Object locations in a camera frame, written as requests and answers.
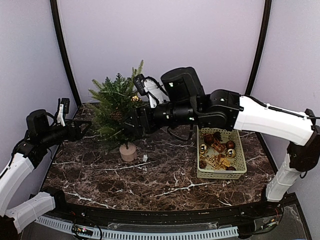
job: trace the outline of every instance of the white cable tray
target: white cable tray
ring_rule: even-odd
[[[49,227],[51,229],[58,230],[63,233],[73,234],[71,229],[73,223],[71,221],[65,221],[59,218],[53,218],[49,216],[40,216],[37,224]],[[93,231],[92,236],[78,233],[79,236],[87,237],[90,239],[100,239],[100,231],[97,227],[85,227],[86,229]],[[231,237],[237,237],[238,227],[227,227],[222,229],[205,230],[205,231],[193,231],[193,232],[180,232],[180,233],[143,233],[143,232],[128,232],[128,231],[114,231],[103,229],[103,240],[216,240],[225,239]]]

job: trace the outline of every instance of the white wall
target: white wall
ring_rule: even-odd
[[[320,1],[274,1],[253,96],[320,116]],[[288,142],[264,136],[278,167]],[[320,239],[320,167],[299,179],[296,192],[313,239]]]
[[[92,79],[192,66],[206,93],[244,93],[252,68],[264,0],[60,0],[64,38],[82,102]]]
[[[49,0],[0,1],[0,172],[27,130],[26,117],[37,109],[55,113],[58,98],[76,104],[65,74]],[[23,182],[10,206],[36,194],[50,158]]]

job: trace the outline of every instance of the marble table surface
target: marble table surface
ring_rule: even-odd
[[[75,119],[91,120],[86,105]],[[179,127],[188,134],[189,127]],[[64,191],[67,202],[119,210],[188,211],[258,202],[273,169],[254,132],[240,132],[247,173],[238,180],[197,178],[196,135],[181,142],[166,129],[136,141],[138,159],[124,162],[119,148],[92,130],[77,142],[65,142],[48,171],[43,187]]]

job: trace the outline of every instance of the light green basket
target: light green basket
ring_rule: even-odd
[[[237,130],[227,131],[219,128],[202,128],[199,130],[197,127],[197,172],[196,176],[200,179],[239,179],[243,174],[247,172],[247,165],[244,150],[242,148],[239,132]],[[222,143],[226,143],[229,140],[234,141],[235,143],[235,151],[236,156],[234,158],[234,162],[231,166],[234,166],[236,171],[227,171],[227,170],[212,170],[207,169],[210,168],[209,164],[207,164],[206,168],[199,167],[199,145],[204,143],[204,140],[199,137],[199,131],[203,134],[213,134],[217,131],[221,133]],[[212,154],[215,150],[212,147],[209,148],[208,154]]]

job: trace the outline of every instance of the pine branch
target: pine branch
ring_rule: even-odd
[[[143,60],[138,69],[132,68],[131,78],[123,77],[120,73],[116,75],[114,81],[106,78],[103,83],[93,79],[92,83],[97,90],[89,89],[92,98],[100,101],[99,106],[93,106],[94,123],[98,128],[97,132],[104,140],[114,144],[123,144],[128,141],[139,139],[133,134],[126,134],[119,119],[124,117],[132,109],[143,105],[142,101],[132,101],[132,97],[137,95],[134,90],[133,79],[142,73]]]

